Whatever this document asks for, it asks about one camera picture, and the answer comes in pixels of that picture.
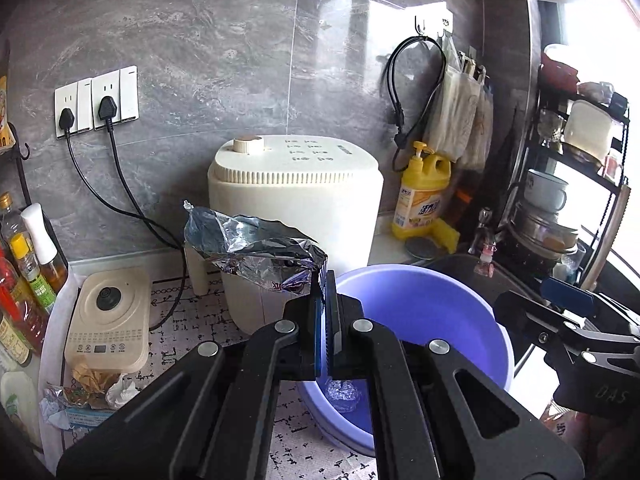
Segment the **silver screw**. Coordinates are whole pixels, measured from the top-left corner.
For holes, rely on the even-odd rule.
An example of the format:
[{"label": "silver screw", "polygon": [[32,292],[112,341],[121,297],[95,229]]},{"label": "silver screw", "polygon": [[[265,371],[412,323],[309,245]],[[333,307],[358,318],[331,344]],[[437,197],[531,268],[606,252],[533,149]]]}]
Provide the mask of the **silver screw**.
[{"label": "silver screw", "polygon": [[356,319],[353,322],[353,327],[358,332],[371,332],[373,330],[373,323],[368,319]]},{"label": "silver screw", "polygon": [[429,350],[431,350],[434,354],[444,355],[451,350],[449,343],[444,341],[444,339],[434,339],[429,343]]},{"label": "silver screw", "polygon": [[582,358],[588,363],[591,363],[592,365],[595,364],[596,362],[596,356],[593,355],[591,352],[582,352]]},{"label": "silver screw", "polygon": [[288,334],[296,329],[296,324],[289,319],[281,319],[276,323],[276,332]]},{"label": "silver screw", "polygon": [[205,341],[198,346],[198,354],[202,357],[213,357],[218,353],[218,345],[213,341]]}]

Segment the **white air fryer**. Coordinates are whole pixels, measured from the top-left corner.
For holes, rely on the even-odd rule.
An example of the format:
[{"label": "white air fryer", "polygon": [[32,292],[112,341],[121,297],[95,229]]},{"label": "white air fryer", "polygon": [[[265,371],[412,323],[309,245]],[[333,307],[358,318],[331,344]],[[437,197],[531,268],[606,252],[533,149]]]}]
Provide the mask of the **white air fryer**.
[{"label": "white air fryer", "polygon": [[[229,216],[279,220],[315,240],[339,276],[365,267],[382,193],[376,159],[345,140],[247,136],[222,146],[209,168],[210,207]],[[187,250],[194,293],[206,294],[203,260]],[[247,334],[282,318],[290,293],[222,274],[232,319]]]}]

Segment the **sink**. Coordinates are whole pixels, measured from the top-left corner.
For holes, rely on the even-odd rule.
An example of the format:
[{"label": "sink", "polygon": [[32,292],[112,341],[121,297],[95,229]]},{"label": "sink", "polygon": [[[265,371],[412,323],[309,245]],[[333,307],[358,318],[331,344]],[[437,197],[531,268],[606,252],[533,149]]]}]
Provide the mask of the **sink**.
[{"label": "sink", "polygon": [[[503,292],[512,290],[530,300],[542,303],[542,299],[529,290],[520,280],[513,276],[504,267],[494,262],[494,275],[492,277],[481,276],[474,272],[474,267],[479,258],[471,254],[449,254],[426,265],[428,269],[436,270],[450,276],[460,283],[464,283],[471,290],[479,294],[489,305],[494,306],[495,300]],[[511,345],[513,346],[513,357],[515,361],[515,373],[529,357],[533,350],[533,345],[527,342],[521,335],[508,331]]]}]

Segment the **faucet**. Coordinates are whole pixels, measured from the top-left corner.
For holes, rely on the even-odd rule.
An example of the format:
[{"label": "faucet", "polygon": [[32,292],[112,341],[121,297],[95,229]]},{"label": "faucet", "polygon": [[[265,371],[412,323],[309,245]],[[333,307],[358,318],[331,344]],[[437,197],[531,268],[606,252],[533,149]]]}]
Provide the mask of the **faucet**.
[{"label": "faucet", "polygon": [[495,236],[491,229],[486,225],[491,220],[492,212],[488,207],[483,207],[478,214],[478,226],[474,234],[474,241],[469,246],[468,254],[480,254],[485,243],[493,243],[495,245]]}]

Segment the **white spray bottle cap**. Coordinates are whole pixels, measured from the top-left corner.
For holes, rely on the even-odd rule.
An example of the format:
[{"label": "white spray bottle cap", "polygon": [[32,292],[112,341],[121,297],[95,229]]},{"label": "white spray bottle cap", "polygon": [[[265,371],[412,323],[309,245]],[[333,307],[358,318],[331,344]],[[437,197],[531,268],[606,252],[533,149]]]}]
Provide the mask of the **white spray bottle cap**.
[{"label": "white spray bottle cap", "polygon": [[33,249],[41,265],[48,264],[58,254],[58,250],[44,227],[42,206],[31,204],[20,215],[31,235]]}]

